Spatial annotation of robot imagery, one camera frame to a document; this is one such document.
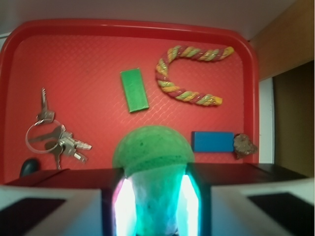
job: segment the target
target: black object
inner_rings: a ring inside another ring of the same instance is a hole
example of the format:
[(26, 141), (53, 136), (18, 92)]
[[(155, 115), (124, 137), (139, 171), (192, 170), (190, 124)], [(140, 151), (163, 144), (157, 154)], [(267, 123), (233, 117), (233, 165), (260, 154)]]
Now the black object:
[[(201, 236), (211, 235), (211, 186), (267, 183), (302, 179), (305, 176), (272, 164), (210, 164), (189, 163), (187, 174), (200, 191)], [(113, 194), (124, 178), (123, 169), (105, 170), (47, 170), (17, 179), (6, 185), (45, 188), (100, 189), (102, 197), (103, 235), (114, 233), (112, 203)]]
[(296, 236), (314, 235), (314, 206), (290, 193), (248, 197), (271, 218)]
[(39, 171), (39, 160), (36, 158), (27, 159), (21, 168), (20, 177), (30, 175), (36, 171)]
[(123, 179), (123, 169), (102, 170), (46, 170), (16, 179), (6, 185), (39, 188), (100, 189), (103, 235), (114, 235), (112, 214), (113, 195)]
[(211, 235), (211, 187), (220, 185), (255, 184), (303, 179), (306, 176), (273, 164), (211, 164), (188, 163), (187, 174), (192, 176), (200, 191), (199, 235)]
[(64, 202), (64, 199), (25, 198), (8, 206), (0, 211), (0, 235), (24, 235)]

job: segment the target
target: rope toy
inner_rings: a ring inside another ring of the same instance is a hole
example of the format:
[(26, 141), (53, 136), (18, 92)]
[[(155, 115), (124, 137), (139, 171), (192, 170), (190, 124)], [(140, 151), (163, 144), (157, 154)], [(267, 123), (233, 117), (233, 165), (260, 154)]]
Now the rope toy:
[(156, 79), (161, 90), (169, 96), (183, 102), (190, 102), (202, 106), (219, 106), (222, 98), (211, 94), (204, 94), (186, 90), (170, 82), (168, 78), (168, 67), (177, 58), (190, 58), (192, 60), (218, 61), (226, 58), (234, 52), (232, 47), (224, 49), (203, 50), (188, 46), (176, 46), (170, 48), (158, 61), (156, 66)]

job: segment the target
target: textured tray surface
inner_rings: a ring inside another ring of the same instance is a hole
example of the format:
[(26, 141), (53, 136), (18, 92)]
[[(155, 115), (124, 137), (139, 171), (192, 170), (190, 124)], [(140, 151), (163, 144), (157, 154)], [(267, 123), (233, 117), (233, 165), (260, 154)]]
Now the textured tray surface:
[[(191, 131), (243, 132), (243, 65), (237, 52), (218, 62), (178, 59), (170, 65), (170, 78), (176, 85), (223, 98), (219, 107), (201, 107), (172, 99), (157, 86), (155, 65), (176, 45), (225, 46), (92, 35), (36, 35), (21, 42), (14, 53), (5, 111), (5, 181), (17, 178), (22, 163), (32, 156), (40, 159), (42, 169), (56, 166), (51, 154), (34, 154), (24, 141), (40, 111), (42, 87), (56, 119), (74, 138), (93, 145), (92, 150), (80, 151), (88, 157), (85, 165), (62, 155), (62, 168), (111, 168), (120, 139), (143, 125), (167, 125), (189, 142)], [(138, 67), (150, 108), (130, 114), (120, 72)], [(195, 157), (197, 162), (243, 162), (232, 153), (196, 153)]]

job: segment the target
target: keys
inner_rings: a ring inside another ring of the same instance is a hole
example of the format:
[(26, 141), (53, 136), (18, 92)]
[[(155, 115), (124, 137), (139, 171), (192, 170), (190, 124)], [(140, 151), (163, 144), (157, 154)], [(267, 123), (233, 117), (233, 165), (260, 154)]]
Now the keys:
[(37, 122), (35, 125), (43, 123), (51, 123), (54, 121), (55, 112), (48, 110), (46, 90), (41, 89), (41, 112), (37, 115)]
[(73, 156), (79, 161), (85, 163), (88, 159), (84, 155), (77, 153), (76, 148), (90, 150), (92, 148), (91, 145), (86, 144), (82, 141), (77, 141), (72, 138), (72, 133), (65, 132), (61, 139), (59, 140), (59, 144), (64, 146), (64, 154), (67, 156)]
[[(50, 141), (47, 142), (45, 144), (45, 148), (46, 150), (52, 149), (57, 143), (55, 141)], [(56, 162), (56, 166), (57, 166), (57, 170), (61, 170), (61, 166), (60, 166), (60, 155), (63, 152), (63, 147), (60, 146), (59, 144), (57, 144), (57, 146), (50, 151), (50, 153), (52, 153), (55, 157), (55, 162)]]
[(62, 124), (62, 125), (57, 126), (53, 130), (53, 132), (48, 133), (48, 134), (44, 134), (44, 135), (40, 135), (40, 136), (33, 138), (33, 139), (29, 139), (29, 142), (30, 143), (36, 143), (36, 142), (49, 140), (49, 139), (59, 140), (64, 133), (65, 133), (65, 126)]
[(77, 152), (77, 148), (90, 150), (92, 145), (73, 139), (72, 133), (67, 132), (64, 125), (59, 125), (51, 133), (29, 139), (29, 142), (35, 143), (49, 139), (55, 139), (56, 141), (47, 142), (45, 144), (46, 150), (52, 149), (56, 143), (58, 143), (58, 145), (50, 152), (55, 156), (57, 169), (60, 169), (60, 155), (62, 153), (66, 156), (73, 156), (82, 163), (85, 163), (88, 160), (86, 156)]

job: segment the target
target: green rectangular block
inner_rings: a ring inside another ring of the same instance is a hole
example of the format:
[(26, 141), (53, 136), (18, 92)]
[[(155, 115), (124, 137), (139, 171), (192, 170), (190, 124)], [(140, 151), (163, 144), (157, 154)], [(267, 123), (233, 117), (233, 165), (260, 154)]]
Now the green rectangular block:
[(140, 69), (120, 72), (129, 112), (141, 111), (149, 108)]

